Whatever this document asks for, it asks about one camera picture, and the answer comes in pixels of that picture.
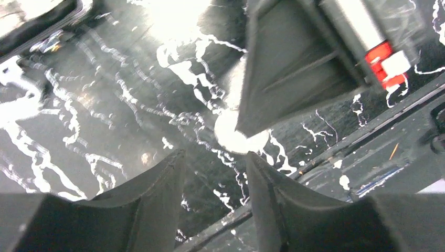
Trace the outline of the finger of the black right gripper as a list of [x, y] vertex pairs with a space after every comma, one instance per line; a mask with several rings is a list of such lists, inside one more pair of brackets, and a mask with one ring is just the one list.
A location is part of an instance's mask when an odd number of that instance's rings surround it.
[[259, 1], [249, 7], [246, 36], [236, 129], [247, 137], [367, 87], [318, 1]]

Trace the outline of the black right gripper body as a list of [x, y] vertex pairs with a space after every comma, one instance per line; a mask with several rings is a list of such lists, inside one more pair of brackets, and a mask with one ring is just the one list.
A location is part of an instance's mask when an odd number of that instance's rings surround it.
[[390, 90], [419, 61], [426, 22], [415, 1], [315, 1], [365, 80]]

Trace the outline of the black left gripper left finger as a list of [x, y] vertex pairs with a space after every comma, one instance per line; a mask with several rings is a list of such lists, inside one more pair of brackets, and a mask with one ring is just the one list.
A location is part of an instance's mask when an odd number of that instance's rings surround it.
[[184, 151], [91, 200], [1, 194], [1, 251], [173, 251]]

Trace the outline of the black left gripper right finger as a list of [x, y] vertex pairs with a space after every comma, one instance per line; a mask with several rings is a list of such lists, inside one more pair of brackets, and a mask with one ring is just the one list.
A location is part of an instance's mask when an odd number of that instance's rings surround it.
[[259, 251], [444, 251], [443, 194], [377, 194], [347, 203], [313, 191], [249, 152]]

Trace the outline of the white one poker chip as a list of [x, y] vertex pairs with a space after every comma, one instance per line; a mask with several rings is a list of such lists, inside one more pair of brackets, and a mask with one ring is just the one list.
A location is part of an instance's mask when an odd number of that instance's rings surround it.
[[238, 116], [237, 110], [225, 110], [218, 116], [214, 125], [217, 142], [227, 151], [241, 155], [263, 149], [269, 140], [269, 133], [262, 131], [252, 137], [246, 137], [236, 130]]

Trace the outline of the black poker set case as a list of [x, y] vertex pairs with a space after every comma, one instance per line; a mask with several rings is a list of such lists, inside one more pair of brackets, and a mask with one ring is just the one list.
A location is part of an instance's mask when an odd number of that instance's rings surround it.
[[1, 1], [1, 62], [93, 16], [100, 1]]

